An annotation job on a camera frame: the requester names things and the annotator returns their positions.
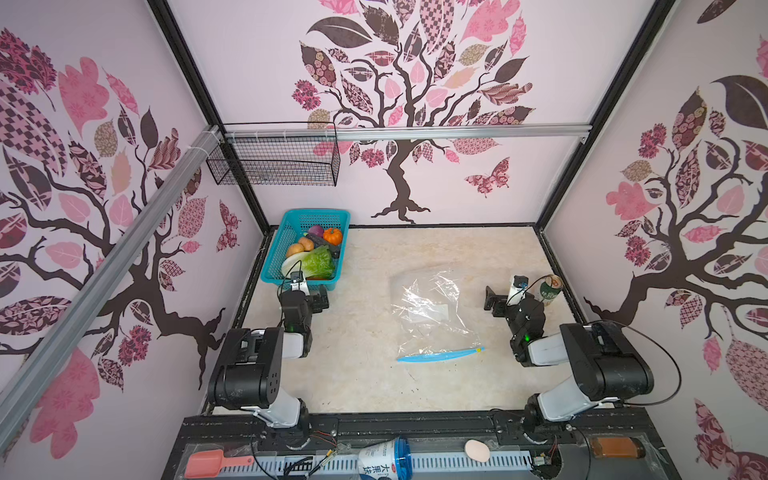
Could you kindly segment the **yellow potato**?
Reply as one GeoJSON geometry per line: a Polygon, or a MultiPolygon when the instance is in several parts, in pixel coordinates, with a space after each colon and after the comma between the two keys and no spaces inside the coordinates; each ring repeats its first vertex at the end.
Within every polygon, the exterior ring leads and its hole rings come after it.
{"type": "Polygon", "coordinates": [[[290,258],[294,255],[297,255],[299,253],[304,253],[306,251],[305,247],[301,243],[295,243],[288,247],[286,250],[285,256],[287,258],[290,258]]]}

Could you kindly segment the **dark eggplant green stem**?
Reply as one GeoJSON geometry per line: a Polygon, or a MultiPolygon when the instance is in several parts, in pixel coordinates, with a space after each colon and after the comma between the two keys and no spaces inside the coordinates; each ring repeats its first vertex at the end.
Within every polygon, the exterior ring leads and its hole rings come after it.
{"type": "Polygon", "coordinates": [[[321,236],[312,233],[307,233],[305,237],[312,241],[315,248],[327,247],[333,259],[338,260],[340,258],[341,249],[338,245],[331,244],[321,236]]]}

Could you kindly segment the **orange pumpkin toy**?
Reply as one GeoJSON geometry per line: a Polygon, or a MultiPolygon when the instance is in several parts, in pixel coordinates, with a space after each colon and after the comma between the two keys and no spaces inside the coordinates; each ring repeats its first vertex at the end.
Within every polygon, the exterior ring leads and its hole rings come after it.
{"type": "Polygon", "coordinates": [[[323,239],[334,246],[340,246],[343,238],[343,232],[338,228],[329,228],[323,232],[323,239]]]}

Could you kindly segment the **teal plastic basket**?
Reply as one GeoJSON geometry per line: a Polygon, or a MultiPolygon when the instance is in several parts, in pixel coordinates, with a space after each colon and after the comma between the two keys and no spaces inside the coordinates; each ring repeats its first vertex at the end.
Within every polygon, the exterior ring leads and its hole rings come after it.
{"type": "Polygon", "coordinates": [[[260,279],[280,284],[301,273],[311,287],[333,290],[342,273],[350,218],[345,210],[288,211],[272,240],[260,279]]]}

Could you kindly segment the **clear zip bag blue zipper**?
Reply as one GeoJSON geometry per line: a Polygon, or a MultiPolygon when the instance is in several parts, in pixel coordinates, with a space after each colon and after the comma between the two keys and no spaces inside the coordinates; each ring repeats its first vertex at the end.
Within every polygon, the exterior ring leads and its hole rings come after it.
{"type": "Polygon", "coordinates": [[[400,328],[397,361],[454,361],[484,350],[462,317],[462,271],[433,266],[402,272],[390,282],[391,312],[400,328]]]}

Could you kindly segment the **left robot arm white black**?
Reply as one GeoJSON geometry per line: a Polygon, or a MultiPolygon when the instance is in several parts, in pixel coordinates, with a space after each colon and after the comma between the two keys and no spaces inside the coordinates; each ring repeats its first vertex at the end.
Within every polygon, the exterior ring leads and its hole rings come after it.
{"type": "Polygon", "coordinates": [[[329,307],[327,289],[291,286],[278,295],[281,320],[264,329],[227,332],[207,387],[207,402],[227,412],[248,413],[280,431],[292,448],[305,446],[311,423],[305,402],[281,387],[285,360],[308,356],[312,319],[329,307]]]}

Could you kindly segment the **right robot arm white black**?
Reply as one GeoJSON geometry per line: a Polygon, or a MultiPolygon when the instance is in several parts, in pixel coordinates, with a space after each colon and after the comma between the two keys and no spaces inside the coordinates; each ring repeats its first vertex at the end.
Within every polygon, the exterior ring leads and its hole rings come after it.
{"type": "Polygon", "coordinates": [[[544,333],[544,303],[519,289],[501,295],[485,288],[483,309],[505,320],[510,348],[524,367],[569,366],[571,376],[552,389],[531,395],[517,416],[516,432],[534,444],[546,442],[551,424],[568,423],[604,404],[637,406],[632,399],[652,393],[650,365],[627,339],[627,327],[612,320],[564,323],[553,335],[544,333]]]}

